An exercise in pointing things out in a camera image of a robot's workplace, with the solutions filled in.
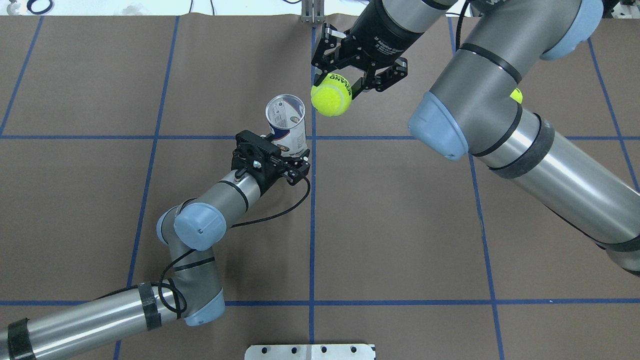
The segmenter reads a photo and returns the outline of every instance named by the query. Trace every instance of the metal plate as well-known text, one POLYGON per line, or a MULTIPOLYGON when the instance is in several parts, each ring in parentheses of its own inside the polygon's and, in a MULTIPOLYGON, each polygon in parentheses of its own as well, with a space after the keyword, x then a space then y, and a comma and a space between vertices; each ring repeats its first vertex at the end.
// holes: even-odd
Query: metal plate
POLYGON ((253 345, 244 360, 375 360, 372 344, 253 345))

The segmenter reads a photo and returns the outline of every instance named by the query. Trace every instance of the black tape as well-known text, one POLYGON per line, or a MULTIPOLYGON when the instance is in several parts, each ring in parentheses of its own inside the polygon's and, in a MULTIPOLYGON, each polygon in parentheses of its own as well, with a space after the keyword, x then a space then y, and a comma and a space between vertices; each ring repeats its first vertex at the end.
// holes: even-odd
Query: black tape
POLYGON ((11 360, 36 360, 33 353, 27 321, 24 318, 10 324, 7 328, 6 343, 9 348, 9 359, 11 360))
POLYGON ((223 184, 227 184, 229 186, 231 186, 232 188, 236 189, 236 191, 240 194, 240 196, 242 196, 242 198, 244 199, 244 206, 246 206, 245 211, 249 210, 249 200, 246 198, 246 195, 244 194, 244 192, 242 191, 242 189, 240 189, 236 184, 232 183, 231 181, 227 181, 227 180, 220 180, 218 181, 219 183, 223 183, 223 184))
POLYGON ((516 70, 516 68, 513 67, 512 64, 510 64, 507 60, 501 58, 497 54, 485 49, 484 47, 465 42, 464 44, 462 44, 462 46, 460 46, 460 49, 471 51, 472 53, 476 53, 482 56, 483 58, 489 60, 490 62, 498 65, 504 71, 506 71, 507 74, 509 74, 516 81, 516 83, 519 83, 522 81, 522 75, 518 70, 516 70))
POLYGON ((204 264, 212 263, 212 262, 214 262, 215 260, 216 260, 216 258, 212 256, 212 257, 210 257, 210 258, 203 259, 203 260, 200 260, 200 261, 196 261, 196 262, 191 263, 191 264, 182 265, 182 266, 175 266, 175 267, 173 268, 173 271, 174 271, 174 272, 178 272, 178 271, 181 271, 181 270, 187 270, 187 269, 190 269, 190 268, 194 268, 194 267, 196 267, 196 266, 200 266, 200 265, 204 265, 204 264))
POLYGON ((145 312, 147 331, 159 328, 162 326, 162 319, 160 312, 158 312, 153 287, 148 282, 143 282, 138 285, 138 293, 140 294, 140 301, 142 301, 142 310, 145 312))
POLYGON ((511 123, 511 126, 509 127, 507 132, 502 136, 502 138, 500 138, 500 140, 498 140, 498 142, 493 144, 493 146, 491 146, 489 149, 478 152, 476 154, 472 154, 472 155, 480 158, 481 156, 486 156, 496 151, 500 146, 502 146, 502 144, 507 142, 507 140, 509 140, 511 135, 513 135, 513 132, 516 131, 516 129, 518 128, 518 125, 520 125, 520 119, 522 119, 522 105, 518 104, 518 111, 516 112, 516 117, 513 119, 513 123, 511 123))
POLYGON ((437 10, 448 10, 451 7, 448 5, 437 3, 434 0, 422 0, 422 2, 437 10))
POLYGON ((542 159, 544 159, 549 153, 549 150, 551 150, 551 146, 554 144, 556 130, 548 121, 537 114, 534 115, 536 115, 540 121, 540 129, 538 130, 535 140, 533 140, 533 143, 527 151, 509 165, 499 168, 489 168, 489 170, 493 171, 501 178, 515 179, 523 176, 534 167, 538 166, 542 159))

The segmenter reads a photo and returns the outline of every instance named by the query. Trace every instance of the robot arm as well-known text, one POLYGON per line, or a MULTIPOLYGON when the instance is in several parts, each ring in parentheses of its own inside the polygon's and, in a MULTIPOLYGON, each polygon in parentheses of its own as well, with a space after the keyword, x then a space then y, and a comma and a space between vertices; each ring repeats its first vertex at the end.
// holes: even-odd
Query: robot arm
POLYGON ((236 143, 232 171, 200 197, 167 211, 157 223, 157 235, 173 259, 167 268, 173 268, 173 278, 163 279, 163 274, 158 282, 114 291, 43 318, 13 322, 0 329, 0 360, 66 359, 180 317, 189 326, 220 317, 225 300, 211 245, 278 179, 294 185, 310 168, 308 149, 299 158, 285 157, 269 138, 247 130, 236 135, 236 143))
POLYGON ((320 85, 331 71, 353 66, 364 76, 353 84, 352 98, 372 89, 386 90, 407 75, 406 59, 400 55, 455 3, 371 0, 345 33, 323 24, 311 61, 317 68, 314 84, 320 85))
MULTIPOLYGON (((389 3, 372 1, 362 17, 389 3)), ((535 61, 560 58, 587 40, 600 22, 602 1, 470 3, 484 15, 424 95, 409 121, 410 133, 450 160, 471 153, 583 232, 624 270, 640 275, 640 195, 509 97, 535 61)), ((407 24, 415 22, 413 13, 397 14, 397 25, 412 28, 407 24)), ((364 21, 358 19, 350 33, 364 21)), ((369 38, 376 38, 375 31, 387 33, 384 21, 378 22, 366 27, 373 31, 369 38)), ((370 45, 367 54, 379 56, 374 49, 370 45)), ((333 70, 322 66, 323 72, 333 70)))

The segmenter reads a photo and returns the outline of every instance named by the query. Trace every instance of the black band on arm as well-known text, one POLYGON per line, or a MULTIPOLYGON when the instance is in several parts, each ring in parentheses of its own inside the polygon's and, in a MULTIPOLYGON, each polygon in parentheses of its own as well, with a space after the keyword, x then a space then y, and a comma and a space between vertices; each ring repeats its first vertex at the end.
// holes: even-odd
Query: black band on arm
POLYGON ((7 328, 6 342, 9 348, 9 359, 11 360, 36 360, 33 353, 27 321, 24 318, 9 325, 7 328))
POLYGON ((145 312, 145 320, 147 321, 147 331, 157 329, 162 326, 162 319, 158 312, 156 304, 156 295, 154 289, 148 282, 138 285, 138 293, 140 301, 142 301, 142 310, 145 312))

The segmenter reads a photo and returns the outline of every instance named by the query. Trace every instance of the silver metal bracket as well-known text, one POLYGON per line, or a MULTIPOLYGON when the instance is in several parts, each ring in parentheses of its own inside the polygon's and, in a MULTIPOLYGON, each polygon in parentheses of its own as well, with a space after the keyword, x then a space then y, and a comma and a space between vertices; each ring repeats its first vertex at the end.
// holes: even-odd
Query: silver metal bracket
POLYGON ((324 0, 302 0, 300 21, 309 24, 324 22, 324 0))
POLYGON ((253 345, 244 360, 375 360, 372 344, 253 345))

